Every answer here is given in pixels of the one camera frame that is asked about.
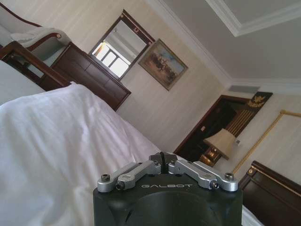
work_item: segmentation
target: white bedsheet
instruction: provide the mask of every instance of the white bedsheet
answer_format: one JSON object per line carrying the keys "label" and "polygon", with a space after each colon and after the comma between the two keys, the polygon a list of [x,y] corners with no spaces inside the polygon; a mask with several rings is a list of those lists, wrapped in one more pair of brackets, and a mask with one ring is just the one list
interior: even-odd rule
{"label": "white bedsheet", "polygon": [[0,106],[0,225],[92,226],[103,173],[159,149],[81,85]]}
{"label": "white bedsheet", "polygon": [[45,92],[15,68],[0,60],[0,105],[19,97]]}

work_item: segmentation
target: mirror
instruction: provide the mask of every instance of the mirror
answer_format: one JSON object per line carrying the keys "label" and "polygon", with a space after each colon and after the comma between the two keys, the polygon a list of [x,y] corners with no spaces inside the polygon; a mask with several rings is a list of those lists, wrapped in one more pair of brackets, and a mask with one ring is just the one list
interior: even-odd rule
{"label": "mirror", "polygon": [[155,40],[123,10],[117,21],[90,51],[107,72],[121,79]]}

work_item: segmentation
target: silver metal bracket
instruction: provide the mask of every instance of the silver metal bracket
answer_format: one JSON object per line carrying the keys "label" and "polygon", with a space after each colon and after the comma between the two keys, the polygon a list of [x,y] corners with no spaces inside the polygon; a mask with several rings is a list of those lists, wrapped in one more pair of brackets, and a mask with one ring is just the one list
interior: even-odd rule
{"label": "silver metal bracket", "polygon": [[187,174],[198,182],[198,185],[207,189],[217,189],[219,187],[216,177],[200,170],[190,162],[185,160],[177,160],[168,164],[169,173],[173,174]]}
{"label": "silver metal bracket", "polygon": [[97,181],[97,190],[99,192],[110,192],[112,191],[117,183],[118,177],[121,174],[127,173],[132,169],[139,166],[136,162],[131,162],[128,165],[120,168],[119,170],[113,172],[111,175],[109,174],[102,174],[101,178]]}
{"label": "silver metal bracket", "polygon": [[221,173],[220,171],[207,166],[206,164],[195,161],[192,163],[192,165],[198,167],[199,169],[211,173],[216,176],[217,183],[221,186],[221,188],[228,192],[234,192],[238,190],[238,180],[234,177],[232,173]]}
{"label": "silver metal bracket", "polygon": [[138,167],[128,173],[118,177],[116,188],[118,190],[127,190],[135,187],[136,181],[146,174],[158,174],[161,172],[161,165],[157,161],[145,161]]}

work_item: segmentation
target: dresser drawer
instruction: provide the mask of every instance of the dresser drawer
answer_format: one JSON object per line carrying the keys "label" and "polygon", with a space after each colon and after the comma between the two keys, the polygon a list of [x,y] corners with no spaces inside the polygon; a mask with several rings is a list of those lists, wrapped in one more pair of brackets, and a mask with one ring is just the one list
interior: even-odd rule
{"label": "dresser drawer", "polygon": [[[70,43],[51,67],[68,81],[86,86],[114,110],[117,110],[131,93],[73,43]],[[52,87],[56,89],[59,85],[44,76],[40,86],[45,90],[51,90]]]}

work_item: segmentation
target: air vent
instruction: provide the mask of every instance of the air vent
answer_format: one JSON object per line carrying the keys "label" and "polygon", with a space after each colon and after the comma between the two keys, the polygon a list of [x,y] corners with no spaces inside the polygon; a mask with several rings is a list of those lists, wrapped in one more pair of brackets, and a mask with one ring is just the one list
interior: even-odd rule
{"label": "air vent", "polygon": [[241,93],[256,93],[259,88],[259,86],[231,86],[229,88],[229,91]]}

